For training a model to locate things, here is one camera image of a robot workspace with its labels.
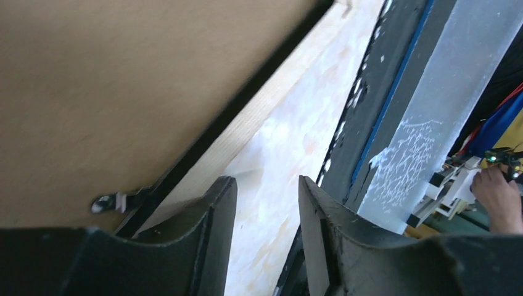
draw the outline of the wooden edge strip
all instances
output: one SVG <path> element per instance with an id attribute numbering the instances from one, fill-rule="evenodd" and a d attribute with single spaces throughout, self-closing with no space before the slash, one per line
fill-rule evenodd
<path id="1" fill-rule="evenodd" d="M 198 199 L 258 131 L 271 112 L 299 83 L 318 57 L 350 23 L 346 4 L 334 3 L 291 55 L 219 135 L 139 231 L 165 221 L 181 205 Z"/>

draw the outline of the particle board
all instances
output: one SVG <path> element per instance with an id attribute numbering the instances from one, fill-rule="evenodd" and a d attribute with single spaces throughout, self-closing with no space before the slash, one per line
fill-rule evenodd
<path id="1" fill-rule="evenodd" d="M 115 229 L 316 2 L 0 1 L 0 226 Z"/>

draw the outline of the black frame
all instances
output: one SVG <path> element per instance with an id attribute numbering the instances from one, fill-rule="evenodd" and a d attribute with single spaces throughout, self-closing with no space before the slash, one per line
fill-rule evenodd
<path id="1" fill-rule="evenodd" d="M 395 7 L 380 14 L 374 31 L 385 34 L 369 42 L 347 99 L 349 102 L 355 96 L 361 79 L 363 91 L 358 105 L 343 111 L 316 179 L 317 183 L 321 181 L 321 189 L 342 205 L 354 211 L 359 207 L 374 176 L 374 170 L 363 164 L 389 145 L 455 3 L 397 0 Z M 328 160 L 331 166 L 326 171 Z M 307 286 L 304 260 L 300 227 L 275 295 L 306 295 L 293 288 Z"/>

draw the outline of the finger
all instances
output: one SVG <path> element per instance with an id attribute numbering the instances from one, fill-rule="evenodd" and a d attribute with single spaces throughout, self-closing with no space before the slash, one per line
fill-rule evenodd
<path id="1" fill-rule="evenodd" d="M 489 171 L 490 171 L 491 167 L 490 168 L 484 168 L 483 170 L 481 170 L 480 175 L 481 175 L 481 182 L 482 183 L 486 183 L 486 182 L 490 181 L 490 173 L 489 173 Z"/>
<path id="2" fill-rule="evenodd" d="M 503 173 L 501 172 L 500 168 L 497 166 L 493 166 L 492 168 L 489 168 L 488 175 L 492 181 L 506 182 L 505 177 L 503 176 Z"/>
<path id="3" fill-rule="evenodd" d="M 513 189 L 515 189 L 519 192 L 519 187 L 517 186 L 517 184 L 514 180 L 510 181 L 508 184 L 510 185 L 510 187 L 512 187 Z"/>

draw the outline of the white paint marks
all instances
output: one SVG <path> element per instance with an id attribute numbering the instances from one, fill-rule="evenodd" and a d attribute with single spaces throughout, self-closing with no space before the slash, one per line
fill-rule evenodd
<path id="1" fill-rule="evenodd" d="M 377 168 L 379 165 L 384 163 L 387 160 L 387 155 L 390 153 L 390 151 L 392 151 L 391 148 L 387 147 L 371 158 L 369 161 L 371 168 Z"/>
<path id="2" fill-rule="evenodd" d="M 321 173 L 321 175 L 319 176 L 318 187 L 321 186 L 322 182 L 323 182 L 323 173 Z"/>
<path id="3" fill-rule="evenodd" d="M 374 30 L 374 40 L 376 40 L 376 38 L 379 37 L 379 33 L 381 31 L 381 26 L 378 26 L 375 30 Z"/>
<path id="4" fill-rule="evenodd" d="M 379 211 L 385 212 L 402 207 L 410 194 L 416 194 L 414 189 L 419 189 L 420 181 L 429 178 L 428 171 L 434 172 L 427 164 L 434 158 L 432 151 L 438 135 L 433 130 L 440 124 L 434 120 L 399 124 L 394 137 L 400 136 L 400 140 L 393 139 L 394 146 L 385 148 L 370 161 L 371 168 L 377 170 L 367 190 L 369 199 L 363 199 L 361 206 L 369 202 L 369 207 L 381 206 Z"/>
<path id="5" fill-rule="evenodd" d="M 379 17 L 383 17 L 389 11 L 391 5 L 392 0 L 387 0 L 387 2 L 385 2 L 383 5 L 383 10 L 381 11 L 381 15 Z"/>
<path id="6" fill-rule="evenodd" d="M 327 162 L 325 163 L 325 172 L 327 173 L 327 171 L 329 171 L 329 169 L 331 168 L 331 159 L 327 159 Z"/>
<path id="7" fill-rule="evenodd" d="M 354 92 L 357 92 L 358 88 L 360 88 L 360 84 L 361 84 L 361 78 L 358 78 L 358 80 L 356 80 L 356 86 L 354 87 Z"/>
<path id="8" fill-rule="evenodd" d="M 340 138 L 340 135 L 342 134 L 343 132 L 343 127 L 345 126 L 345 121 L 342 121 L 342 123 L 340 124 L 340 127 L 338 128 L 338 130 L 336 131 L 336 136 L 334 137 L 334 140 L 335 141 L 338 141 L 338 138 Z"/>
<path id="9" fill-rule="evenodd" d="M 360 88 L 358 90 L 358 92 L 356 93 L 356 96 L 354 96 L 352 99 L 349 100 L 349 102 L 347 104 L 347 108 L 349 108 L 349 107 L 356 108 L 356 105 L 358 104 L 358 101 L 360 100 L 360 95 L 361 95 L 362 90 L 363 89 Z"/>

